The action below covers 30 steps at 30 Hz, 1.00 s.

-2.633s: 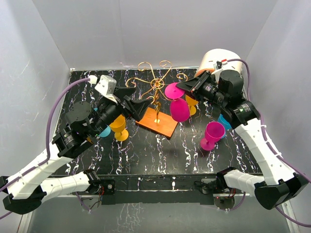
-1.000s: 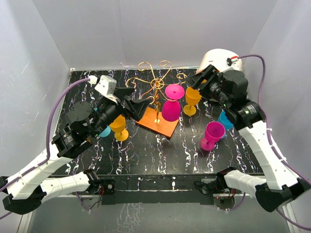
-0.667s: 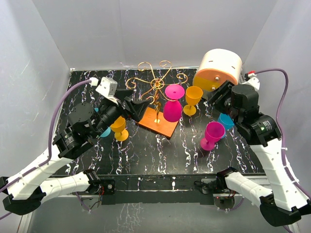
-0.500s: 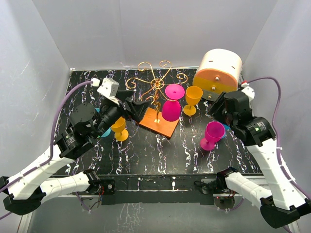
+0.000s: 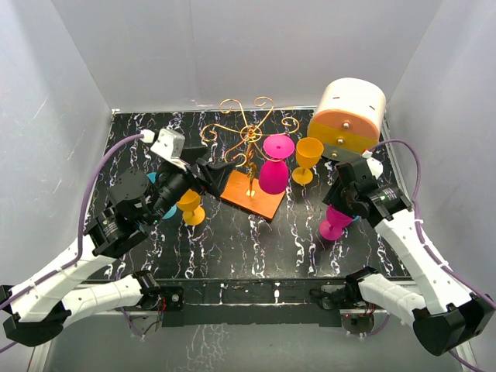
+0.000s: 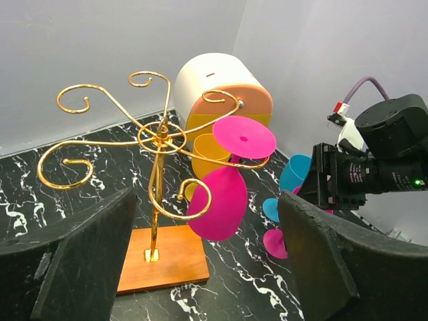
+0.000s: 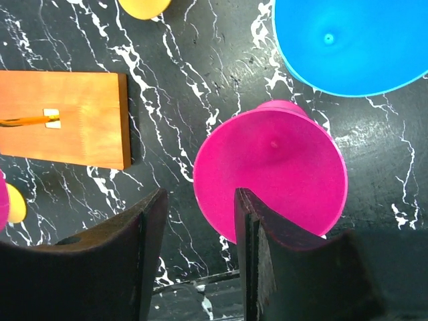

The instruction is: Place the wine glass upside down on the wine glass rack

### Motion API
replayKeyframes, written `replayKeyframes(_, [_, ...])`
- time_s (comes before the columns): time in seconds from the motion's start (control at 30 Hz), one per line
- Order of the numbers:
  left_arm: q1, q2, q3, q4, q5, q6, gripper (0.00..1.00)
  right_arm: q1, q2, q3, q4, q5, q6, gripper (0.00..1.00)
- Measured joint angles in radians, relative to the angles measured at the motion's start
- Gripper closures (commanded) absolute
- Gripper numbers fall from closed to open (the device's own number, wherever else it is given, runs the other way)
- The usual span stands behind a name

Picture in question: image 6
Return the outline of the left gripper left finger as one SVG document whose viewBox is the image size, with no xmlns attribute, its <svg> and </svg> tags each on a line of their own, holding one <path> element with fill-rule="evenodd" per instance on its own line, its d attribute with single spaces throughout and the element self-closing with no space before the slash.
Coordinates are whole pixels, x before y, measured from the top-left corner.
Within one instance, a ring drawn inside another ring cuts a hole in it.
<svg viewBox="0 0 428 321">
<path fill-rule="evenodd" d="M 1 242 L 2 320 L 109 320 L 136 213 L 122 189 Z"/>
</svg>

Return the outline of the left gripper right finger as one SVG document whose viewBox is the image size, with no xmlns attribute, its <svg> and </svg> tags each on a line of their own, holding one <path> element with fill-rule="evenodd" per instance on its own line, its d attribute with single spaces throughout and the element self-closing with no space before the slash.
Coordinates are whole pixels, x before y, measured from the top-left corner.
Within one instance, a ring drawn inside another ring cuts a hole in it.
<svg viewBox="0 0 428 321">
<path fill-rule="evenodd" d="M 427 247 L 284 191 L 278 212 L 305 320 L 426 320 Z"/>
</svg>

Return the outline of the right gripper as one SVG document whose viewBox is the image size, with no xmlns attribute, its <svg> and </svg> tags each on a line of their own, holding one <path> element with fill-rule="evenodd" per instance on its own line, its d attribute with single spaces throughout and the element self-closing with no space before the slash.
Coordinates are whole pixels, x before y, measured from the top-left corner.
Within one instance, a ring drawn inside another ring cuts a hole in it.
<svg viewBox="0 0 428 321">
<path fill-rule="evenodd" d="M 357 210 L 366 195 L 383 193 L 379 162 L 340 152 L 335 146 L 313 146 L 309 172 L 298 196 L 324 210 Z"/>
</svg>

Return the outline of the blue wine glass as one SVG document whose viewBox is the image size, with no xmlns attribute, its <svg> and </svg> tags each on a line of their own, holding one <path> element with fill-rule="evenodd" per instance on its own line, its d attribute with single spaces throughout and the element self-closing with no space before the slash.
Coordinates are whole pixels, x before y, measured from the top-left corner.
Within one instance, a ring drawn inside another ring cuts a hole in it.
<svg viewBox="0 0 428 321">
<path fill-rule="evenodd" d="M 293 192 L 300 187 L 310 169 L 311 157 L 304 154 L 294 154 L 280 175 L 280 191 Z M 266 199 L 262 204 L 263 214 L 273 222 L 279 222 L 278 198 Z"/>
</svg>

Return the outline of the magenta wine glass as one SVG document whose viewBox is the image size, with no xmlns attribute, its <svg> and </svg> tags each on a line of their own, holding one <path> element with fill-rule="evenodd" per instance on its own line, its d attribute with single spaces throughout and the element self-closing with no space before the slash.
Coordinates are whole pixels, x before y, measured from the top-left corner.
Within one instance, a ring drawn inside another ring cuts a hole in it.
<svg viewBox="0 0 428 321">
<path fill-rule="evenodd" d="M 227 116 L 213 125 L 215 140 L 232 155 L 263 159 L 276 149 L 276 138 L 263 124 L 243 116 Z M 189 221 L 190 228 L 203 239 L 223 241 L 235 235 L 247 209 L 247 186 L 235 166 L 221 167 L 204 177 L 212 202 L 208 212 Z"/>
<path fill-rule="evenodd" d="M 263 214 L 271 221 L 279 223 L 278 199 L 269 198 L 263 202 Z M 277 259 L 287 259 L 288 252 L 284 243 L 284 236 L 280 229 L 269 229 L 263 235 L 263 245 L 266 251 Z"/>
</svg>

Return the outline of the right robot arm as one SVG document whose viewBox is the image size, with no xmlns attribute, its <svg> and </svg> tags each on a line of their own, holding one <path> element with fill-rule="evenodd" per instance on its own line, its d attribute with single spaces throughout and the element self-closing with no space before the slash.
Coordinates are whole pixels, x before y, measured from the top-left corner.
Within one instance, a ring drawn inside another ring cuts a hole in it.
<svg viewBox="0 0 428 321">
<path fill-rule="evenodd" d="M 314 146 L 298 196 L 324 210 L 357 210 L 366 196 L 427 190 L 427 107 L 417 94 L 384 100 L 354 121 L 365 150 L 341 138 Z"/>
</svg>

